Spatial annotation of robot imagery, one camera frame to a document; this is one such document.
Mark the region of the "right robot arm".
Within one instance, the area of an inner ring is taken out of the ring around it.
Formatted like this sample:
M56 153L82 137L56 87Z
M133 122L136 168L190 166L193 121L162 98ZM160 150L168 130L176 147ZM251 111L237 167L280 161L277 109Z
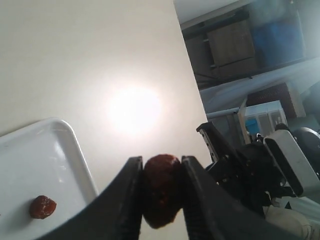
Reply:
M302 240L315 234L306 225L290 224L291 210L280 225L264 208L282 197L310 197L320 192L320 136L307 127L275 132L233 148L216 127L197 131L211 154L202 167L193 156L182 157L185 197L183 214L191 240Z

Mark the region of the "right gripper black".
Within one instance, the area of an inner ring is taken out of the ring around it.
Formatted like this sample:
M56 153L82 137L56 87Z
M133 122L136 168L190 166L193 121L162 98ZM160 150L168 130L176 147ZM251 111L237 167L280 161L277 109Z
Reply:
M263 219L263 207L269 207L271 198L281 192L283 180L263 143L235 149L212 122L202 123L196 131L202 136L212 163L204 169L194 156L181 159L188 238L297 240L298 236Z

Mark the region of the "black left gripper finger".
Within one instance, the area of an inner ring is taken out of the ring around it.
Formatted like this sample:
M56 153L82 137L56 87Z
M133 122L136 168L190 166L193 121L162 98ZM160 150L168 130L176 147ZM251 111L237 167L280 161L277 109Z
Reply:
M108 187L85 209L44 240L137 240L142 222L143 159L131 157Z

